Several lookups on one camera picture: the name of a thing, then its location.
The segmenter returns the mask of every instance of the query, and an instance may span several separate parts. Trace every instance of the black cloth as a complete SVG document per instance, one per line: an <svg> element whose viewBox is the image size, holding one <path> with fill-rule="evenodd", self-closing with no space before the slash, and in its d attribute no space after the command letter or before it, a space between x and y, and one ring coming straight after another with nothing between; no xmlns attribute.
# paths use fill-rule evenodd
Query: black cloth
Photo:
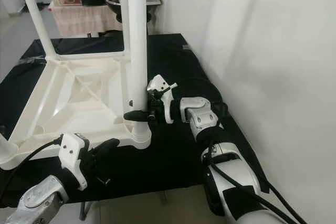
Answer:
<svg viewBox="0 0 336 224"><path fill-rule="evenodd" d="M53 39L52 43L59 54L123 50L122 33L104 38ZM7 139L46 64L43 58L36 57L44 55L40 41L35 40L22 56L26 62L21 60L0 83L0 130ZM198 59L180 34L148 37L148 80L156 74L161 74L168 83L179 84L179 87L173 90L175 98L201 96L211 101L219 100L219 94L206 81L190 80L208 79ZM254 152L234 120L226 118L224 123L227 125L225 129L232 133L232 137L238 143L243 143L244 149L249 150L245 150L248 162L262 173ZM150 124L150 128L152 141L148 148L138 150L132 146L118 147L107 160L106 166L109 167L111 179L107 186L97 179L88 181L88 188L75 192L69 202L103 200L201 184L202 166L199 150L189 125ZM17 172L0 206L16 207L20 196L28 188L49 174L57 174L59 170L58 157L27 162ZM9 172L0 169L0 187Z"/></svg>

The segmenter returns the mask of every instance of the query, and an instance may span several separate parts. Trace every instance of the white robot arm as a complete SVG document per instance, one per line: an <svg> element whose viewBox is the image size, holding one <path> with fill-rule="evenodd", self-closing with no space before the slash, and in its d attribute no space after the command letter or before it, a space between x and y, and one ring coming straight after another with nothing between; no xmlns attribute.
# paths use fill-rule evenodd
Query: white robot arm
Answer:
<svg viewBox="0 0 336 224"><path fill-rule="evenodd" d="M227 137L211 103L202 97L174 100L172 89L175 87L176 83L169 85L161 75L155 76L147 88L150 95L150 111L131 111L126 113L124 118L169 124L179 120L190 124L195 141L202 152L204 188L209 207L214 214L225 216L227 223L295 224L291 218L259 197L258 177L234 140ZM117 147L119 140L113 138L102 145L104 144ZM99 151L99 146L97 150L91 151L88 151L88 147L89 141L82 135L64 135L59 152L62 173L59 176L50 175L26 191L17 210L5 223L49 223L60 206L69 199L68 193L87 187L86 176L90 176L92 164L96 163L95 157ZM88 167L86 172L81 167L83 159ZM301 218L298 220L300 223L306 223Z"/></svg>

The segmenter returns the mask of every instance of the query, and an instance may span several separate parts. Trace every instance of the cable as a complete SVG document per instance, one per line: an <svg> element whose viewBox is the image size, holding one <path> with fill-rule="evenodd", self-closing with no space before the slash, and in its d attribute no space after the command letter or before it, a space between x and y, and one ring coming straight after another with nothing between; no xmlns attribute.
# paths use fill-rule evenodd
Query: cable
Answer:
<svg viewBox="0 0 336 224"><path fill-rule="evenodd" d="M217 104L220 104L219 108L219 117L221 118L223 116L223 106L225 105L225 114L228 112L228 107L227 105L223 102L222 95L220 91L217 89L217 87L212 84L209 80L207 79L202 79L202 78L188 78L183 80L183 82L187 82L189 80L197 80L197 81L203 81L208 83L218 94L220 98L220 102L216 102ZM221 120L217 121L216 127L218 127L221 123ZM297 224L293 219L291 219L288 215L286 215L284 212L282 212L279 208L268 202L267 200L261 198L259 195L256 195L255 193L251 193L250 191L246 190L240 183L229 177L227 174L225 174L222 170L220 170L216 164L212 160L211 156L211 149L213 146L213 140L211 140L211 143L208 148L208 155L209 155L209 162L211 167L217 171L222 177L224 177L227 181L229 181L231 184L239 188L240 190L244 191L247 193L249 196L251 196L253 199L264 205L265 207L269 208L271 211L273 211L275 214L277 214L279 217L281 217L283 220L285 220L289 224ZM286 200L283 198L283 196L278 192L278 190L264 177L261 176L260 174L256 174L259 179L263 180L269 188L274 192L274 194L277 196L277 198L280 200L280 202L285 206L285 208L298 220L299 223L301 224L307 224L296 212L295 210L286 202Z"/></svg>
<svg viewBox="0 0 336 224"><path fill-rule="evenodd" d="M217 94L218 94L218 96L220 97L220 102L213 102L213 104L215 104L215 103L217 103L217 104L220 104L220 109L219 109L219 116L218 116L218 118L221 118L221 116L223 116L223 106L225 106L225 115L227 115L228 114L228 107L227 107L227 105L226 105L226 103L224 103L223 102L223 99L222 99L222 95L221 95L221 93L220 93L220 91L217 89L217 87L213 84L213 83L211 83L209 80L207 80L207 79L202 79L202 78L188 78L188 79L185 79L185 80L183 80L183 82L187 82L187 81L189 81L189 80L197 80L197 81L203 81L203 82L206 82L206 83L208 83L216 92L217 92ZM219 126L220 125L220 120L218 120L217 121L217 125L216 126ZM221 173L223 173L214 163L213 163L213 161L212 161L212 157L211 157L211 155L209 155L209 160L210 160L210 164L211 164L211 167L213 168L213 169L215 169L214 168L214 166L216 167L216 171L218 172L218 170L221 172ZM260 175L260 174L257 174L256 173L256 175L257 175L257 177L259 178L259 179L261 179L262 181L264 181L267 185L268 185L268 187L273 191L273 193L277 196L277 198L280 200L280 202L284 205L284 207L293 215L293 217L295 217L297 220L298 220L298 222L300 222L301 224L307 224L307 222L305 222L305 220L303 220L301 217L300 217L300 215L289 205L289 203L283 198L283 196L279 193L279 191L268 181L268 179L266 178L266 177L264 177L264 176L262 176L262 175ZM239 186L237 186L238 188L240 188L241 190L243 190L243 191L245 191L247 194L249 194L249 195L251 195L253 198L255 198L254 196L257 196L257 198L255 198L257 201L263 201L265 204L267 204L268 206L266 206L265 204L263 204L264 206L266 206L266 207L268 207L270 210L272 210L272 211L274 211L277 215L282 215L282 218L284 219L284 218L286 218L288 221L289 221L289 223L296 223L296 222L294 222L290 217L288 217L284 212L282 212L280 209L278 209L277 207L275 207L274 205L272 205L271 203L269 203L268 201L266 201L265 199L263 199L263 198L261 198L260 196L258 196L258 195L256 195L256 194L252 194L250 191L247 191L247 190L245 190L244 189L244 187L242 186L242 185L240 185L240 187Z"/></svg>
<svg viewBox="0 0 336 224"><path fill-rule="evenodd" d="M32 157L34 157L37 153L39 153L40 151L42 151L44 148L48 147L48 146L51 146L51 145L60 145L61 144L61 141L62 141L62 138L63 138L63 134L57 138L57 139L54 139L53 141L49 142L49 143L46 143L44 145L42 145L41 147L37 148L36 150L34 150L32 153L30 153L13 171L12 173L9 175L7 181L5 182L5 185L4 187L2 188L2 191L0 193L0 202L2 201L2 198L5 194L5 191L7 190L7 187L9 185L9 183L12 181L12 179L14 178L14 175L16 174L16 172L24 165L27 163L27 161L29 161Z"/></svg>
<svg viewBox="0 0 336 224"><path fill-rule="evenodd" d="M221 169L219 169L218 166L212 160L212 155L211 155L212 146L213 146L213 140L211 140L209 148L208 148L208 158L209 158L209 162L210 162L211 167L218 174L220 174L223 178L225 178L227 181L229 181L232 185L237 187L239 190L245 192L248 196L250 196L251 198L255 199L257 202L261 203L262 205L264 205L265 207L267 207L268 209L273 211L276 215L278 215L281 219L286 221L288 224L297 224L294 220L292 220L288 215L286 215L284 212L282 212L279 208L277 208L276 206L274 206L273 204L271 204L267 200L261 198L259 195L256 195L255 193L252 193L252 192L248 191L247 189L245 189L244 186L242 186L240 183L238 183L233 178L228 176L225 172L223 172Z"/></svg>
<svg viewBox="0 0 336 224"><path fill-rule="evenodd" d="M298 220L300 223L307 224L305 220L299 216L299 214L289 205L289 203L283 198L283 196L279 193L279 191L271 184L271 182L266 179L264 176L261 176L260 174L256 173L257 177L264 181L268 187L273 191L273 193L277 196L277 198L280 200L280 202L286 207L286 209Z"/></svg>

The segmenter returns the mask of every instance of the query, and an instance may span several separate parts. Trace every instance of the silver metal bracket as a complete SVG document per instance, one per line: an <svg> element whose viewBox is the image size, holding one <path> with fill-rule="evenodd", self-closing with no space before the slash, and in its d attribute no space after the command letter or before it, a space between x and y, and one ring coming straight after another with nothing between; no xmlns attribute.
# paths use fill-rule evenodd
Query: silver metal bracket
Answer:
<svg viewBox="0 0 336 224"><path fill-rule="evenodd" d="M5 224L47 224L68 199L61 182L50 175L23 194Z"/></svg>
<svg viewBox="0 0 336 224"><path fill-rule="evenodd" d="M183 122L190 122L190 127L196 138L202 130L214 127L218 117L211 110L210 102L202 97L182 98L180 112Z"/></svg>

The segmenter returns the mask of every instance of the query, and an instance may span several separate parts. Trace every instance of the pink cloth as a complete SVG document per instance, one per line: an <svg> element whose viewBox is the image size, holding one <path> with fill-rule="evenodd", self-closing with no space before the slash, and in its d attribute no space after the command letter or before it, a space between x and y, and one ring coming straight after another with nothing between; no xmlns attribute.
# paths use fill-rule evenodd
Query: pink cloth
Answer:
<svg viewBox="0 0 336 224"><path fill-rule="evenodd" d="M116 14L107 5L102 6L50 6L59 33L63 36L102 33L122 30Z"/></svg>

